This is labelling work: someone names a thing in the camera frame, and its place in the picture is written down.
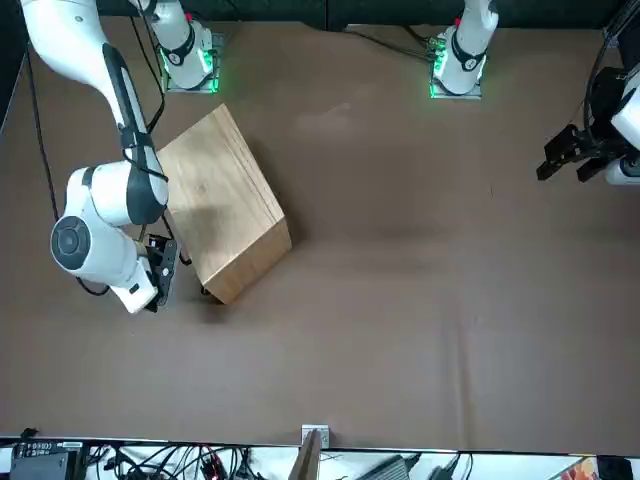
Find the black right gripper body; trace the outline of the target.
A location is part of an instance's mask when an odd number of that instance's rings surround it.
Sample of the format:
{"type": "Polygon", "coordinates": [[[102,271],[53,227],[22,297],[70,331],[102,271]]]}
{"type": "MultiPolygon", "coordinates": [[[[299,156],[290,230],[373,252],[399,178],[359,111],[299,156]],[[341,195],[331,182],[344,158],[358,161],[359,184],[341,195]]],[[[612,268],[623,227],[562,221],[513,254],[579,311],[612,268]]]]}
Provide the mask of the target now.
{"type": "Polygon", "coordinates": [[[161,235],[149,234],[146,245],[147,259],[150,264],[150,280],[157,289],[155,297],[145,307],[157,313],[168,300],[178,255],[178,243],[161,235]]]}

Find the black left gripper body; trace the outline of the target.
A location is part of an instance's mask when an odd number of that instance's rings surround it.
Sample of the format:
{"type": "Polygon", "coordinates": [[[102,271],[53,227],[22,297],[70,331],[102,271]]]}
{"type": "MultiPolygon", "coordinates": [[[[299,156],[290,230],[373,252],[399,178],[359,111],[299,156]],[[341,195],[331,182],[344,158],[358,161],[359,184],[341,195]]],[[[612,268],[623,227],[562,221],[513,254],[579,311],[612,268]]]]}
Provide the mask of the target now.
{"type": "Polygon", "coordinates": [[[584,129],[580,132],[580,159],[606,158],[615,160],[625,154],[625,140],[614,127],[584,129]]]}

